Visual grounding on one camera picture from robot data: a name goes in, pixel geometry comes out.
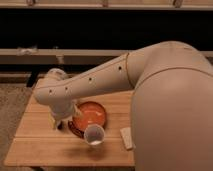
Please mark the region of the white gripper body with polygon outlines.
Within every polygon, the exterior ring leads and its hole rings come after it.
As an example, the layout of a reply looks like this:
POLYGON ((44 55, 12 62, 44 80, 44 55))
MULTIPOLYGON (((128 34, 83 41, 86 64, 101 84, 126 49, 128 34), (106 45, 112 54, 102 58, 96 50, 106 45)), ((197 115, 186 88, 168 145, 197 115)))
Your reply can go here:
POLYGON ((73 116, 75 104, 72 101, 62 101, 50 105, 51 115, 55 120, 63 120, 69 116, 73 116))

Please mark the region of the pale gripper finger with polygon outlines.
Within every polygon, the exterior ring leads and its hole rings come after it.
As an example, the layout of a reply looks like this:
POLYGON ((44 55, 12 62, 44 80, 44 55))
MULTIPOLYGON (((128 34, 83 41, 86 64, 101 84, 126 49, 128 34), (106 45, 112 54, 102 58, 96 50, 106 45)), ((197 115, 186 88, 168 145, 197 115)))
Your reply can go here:
POLYGON ((75 107, 75 117, 81 117, 81 116, 82 116, 82 112, 80 111, 78 107, 75 107))
POLYGON ((56 123, 55 119, 51 115, 49 115, 49 118, 52 123, 53 130, 57 129, 57 123, 56 123))

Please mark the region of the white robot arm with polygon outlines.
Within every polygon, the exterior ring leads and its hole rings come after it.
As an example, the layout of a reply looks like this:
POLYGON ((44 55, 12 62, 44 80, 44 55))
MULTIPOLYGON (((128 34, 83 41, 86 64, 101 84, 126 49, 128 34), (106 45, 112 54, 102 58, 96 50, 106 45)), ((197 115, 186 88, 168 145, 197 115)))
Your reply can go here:
POLYGON ((135 171, 213 171, 213 65, 189 44, 154 44, 73 78, 51 69, 34 97, 62 119, 74 99, 127 90, 135 171))

